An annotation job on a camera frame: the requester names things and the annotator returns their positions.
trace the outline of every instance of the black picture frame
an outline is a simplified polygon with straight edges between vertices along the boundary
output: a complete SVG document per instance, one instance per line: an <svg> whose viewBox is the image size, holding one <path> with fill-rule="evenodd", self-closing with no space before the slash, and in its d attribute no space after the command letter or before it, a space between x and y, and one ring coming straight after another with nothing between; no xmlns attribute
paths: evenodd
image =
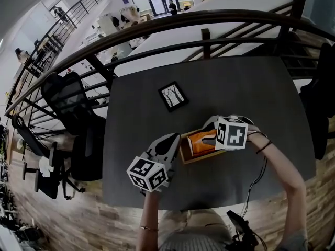
<svg viewBox="0 0 335 251"><path fill-rule="evenodd" d="M167 90L166 92L172 92L171 96L167 94L165 90ZM173 81L172 83L169 83L168 85L158 89L158 92L169 112L172 112L188 104L187 97L176 81Z"/></svg>

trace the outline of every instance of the wood plank floor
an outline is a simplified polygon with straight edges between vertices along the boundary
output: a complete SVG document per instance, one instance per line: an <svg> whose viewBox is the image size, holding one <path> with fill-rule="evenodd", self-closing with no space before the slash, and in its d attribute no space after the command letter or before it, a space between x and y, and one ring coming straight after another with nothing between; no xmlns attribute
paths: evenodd
<svg viewBox="0 0 335 251"><path fill-rule="evenodd" d="M335 130L335 119L330 121ZM28 165L36 165L37 158L26 155ZM328 141L327 154L316 161L317 175L307 181L308 186L308 236L315 250L323 250L334 229L335 214L335 140ZM31 224L31 219L49 239L47 250L132 250L135 248L137 228L142 209L111 207L102 202L102 182L82 182L86 193L75 193L71 201L62 197L61 188L57 200L42 192L34 192L34 174L22 180L22 167L13 162L9 167L9 188L15 195L20 218ZM274 250L281 240L286 214L286 198L283 193L267 200L252 201L246 214L250 227ZM240 213L242 204L217 208L234 232L226 212ZM159 211L159 218L164 211Z"/></svg>

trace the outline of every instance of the dark gray table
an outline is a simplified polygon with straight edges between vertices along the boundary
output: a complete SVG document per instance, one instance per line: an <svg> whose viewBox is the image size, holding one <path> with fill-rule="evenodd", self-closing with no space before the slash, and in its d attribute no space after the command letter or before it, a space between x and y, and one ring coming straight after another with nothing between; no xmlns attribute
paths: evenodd
<svg viewBox="0 0 335 251"><path fill-rule="evenodd" d="M158 89L177 81L189 99L169 113ZM315 176L307 118L283 62L276 57L200 60L158 67L115 79L110 92L104 142L103 198L113 206L142 208L144 196L126 170L155 139L200 128L212 115L244 115L287 155L305 180ZM160 209L213 208L245 201L263 157L253 146L184 165L165 190ZM250 200L282 191L269 166Z"/></svg>

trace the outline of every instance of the orange package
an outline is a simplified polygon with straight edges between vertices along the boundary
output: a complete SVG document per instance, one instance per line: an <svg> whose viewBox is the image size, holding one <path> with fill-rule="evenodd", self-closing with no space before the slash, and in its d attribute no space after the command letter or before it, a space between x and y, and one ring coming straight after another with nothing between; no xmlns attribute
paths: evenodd
<svg viewBox="0 0 335 251"><path fill-rule="evenodd" d="M212 138L216 135L216 132L216 129L212 129L207 132L197 132L187 137L193 157L202 156L215 151L215 146L203 143L202 139Z"/></svg>

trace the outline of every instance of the office chair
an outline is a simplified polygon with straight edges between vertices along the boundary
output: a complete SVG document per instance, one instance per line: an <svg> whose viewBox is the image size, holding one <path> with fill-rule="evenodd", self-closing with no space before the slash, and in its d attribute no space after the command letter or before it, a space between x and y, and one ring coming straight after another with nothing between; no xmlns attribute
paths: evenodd
<svg viewBox="0 0 335 251"><path fill-rule="evenodd" d="M68 132L77 135L71 156L72 177L101 179L106 119L94 113L79 75L52 73L42 84L41 94Z"/></svg>
<svg viewBox="0 0 335 251"><path fill-rule="evenodd" d="M43 146L33 135L33 133L26 127L23 119L19 115L14 115L12 118L12 125L17 129L22 138L38 156L44 156L49 159L50 166L54 167L54 170L50 172L50 177L43 177L43 174L37 168L28 168L27 163L24 162L22 179L25 180L26 173L36 173L35 177L35 191L41 190L47 196L52 199L57 198L58 185L62 181L64 198L67 200L72 199L70 196L66 196L66 183L73 187L78 192L84 192L85 189L78 189L69 179L69 170L65 171L65 164L63 158L63 152L57 150L57 142L53 142L51 150L48 150Z"/></svg>
<svg viewBox="0 0 335 251"><path fill-rule="evenodd" d="M332 133L328 133L328 118L335 114L335 105L331 100L335 84L334 58L335 48L324 43L316 74L308 85L301 87L299 94L309 123L316 159L323 158L327 139L333 137Z"/></svg>

